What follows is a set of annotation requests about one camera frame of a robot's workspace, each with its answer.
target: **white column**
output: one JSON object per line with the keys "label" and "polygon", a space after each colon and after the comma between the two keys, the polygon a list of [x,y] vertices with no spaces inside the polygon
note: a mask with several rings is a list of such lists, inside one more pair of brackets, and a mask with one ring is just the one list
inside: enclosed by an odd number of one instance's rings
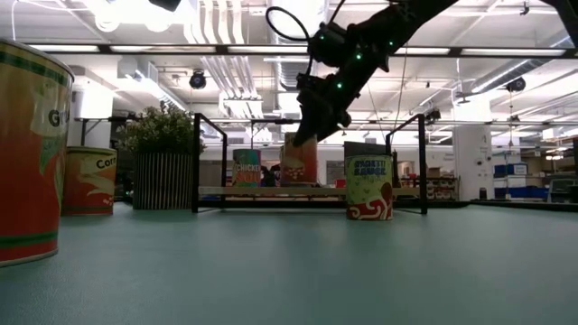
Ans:
{"label": "white column", "polygon": [[491,133],[486,125],[463,125],[453,129],[455,172],[460,177],[460,200],[480,198],[486,189],[494,199],[494,165],[491,157]]}
{"label": "white column", "polygon": [[[113,93],[105,88],[95,86],[74,91],[70,104],[70,124],[68,146],[80,145],[82,122],[75,118],[108,118],[112,116]],[[87,122],[84,145],[93,148],[110,146],[110,123]]]}
{"label": "white column", "polygon": [[[455,120],[490,121],[489,100],[484,95],[468,98],[453,110]],[[460,200],[480,198],[485,189],[489,200],[494,194],[494,163],[492,161],[489,125],[462,125],[453,128],[455,174],[460,177]]]}

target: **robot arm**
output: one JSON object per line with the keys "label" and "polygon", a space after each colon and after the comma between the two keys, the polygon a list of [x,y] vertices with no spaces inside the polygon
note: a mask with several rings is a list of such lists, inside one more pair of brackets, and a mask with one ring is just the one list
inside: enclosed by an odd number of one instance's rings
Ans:
{"label": "robot arm", "polygon": [[[559,13],[574,44],[578,44],[578,0],[543,0]],[[401,48],[430,19],[458,0],[405,0],[392,4],[367,21],[348,26],[321,24],[310,39],[308,52],[314,60],[339,68],[325,79],[301,74],[297,77],[302,122],[294,138],[299,146],[312,136],[317,141],[347,127],[347,109],[377,68],[388,72],[387,58]]]}

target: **teal table surface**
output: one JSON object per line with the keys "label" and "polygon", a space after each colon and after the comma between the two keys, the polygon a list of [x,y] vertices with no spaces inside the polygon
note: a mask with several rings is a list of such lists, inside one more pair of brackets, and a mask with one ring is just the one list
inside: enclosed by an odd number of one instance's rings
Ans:
{"label": "teal table surface", "polygon": [[578,324],[578,215],[133,211],[0,269],[0,324]]}

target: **plant pot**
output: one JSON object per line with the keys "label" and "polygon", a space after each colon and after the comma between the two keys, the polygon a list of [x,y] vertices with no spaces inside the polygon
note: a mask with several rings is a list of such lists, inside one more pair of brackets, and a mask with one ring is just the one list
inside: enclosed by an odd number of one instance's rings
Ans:
{"label": "plant pot", "polygon": [[190,209],[192,166],[189,154],[137,154],[133,208]]}

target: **security camera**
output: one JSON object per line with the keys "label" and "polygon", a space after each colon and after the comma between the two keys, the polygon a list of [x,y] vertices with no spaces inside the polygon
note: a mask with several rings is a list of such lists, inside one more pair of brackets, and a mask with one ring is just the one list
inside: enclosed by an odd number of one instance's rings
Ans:
{"label": "security camera", "polygon": [[207,86],[207,80],[205,79],[204,70],[195,70],[192,72],[192,77],[189,80],[189,85],[193,89],[203,89]]}

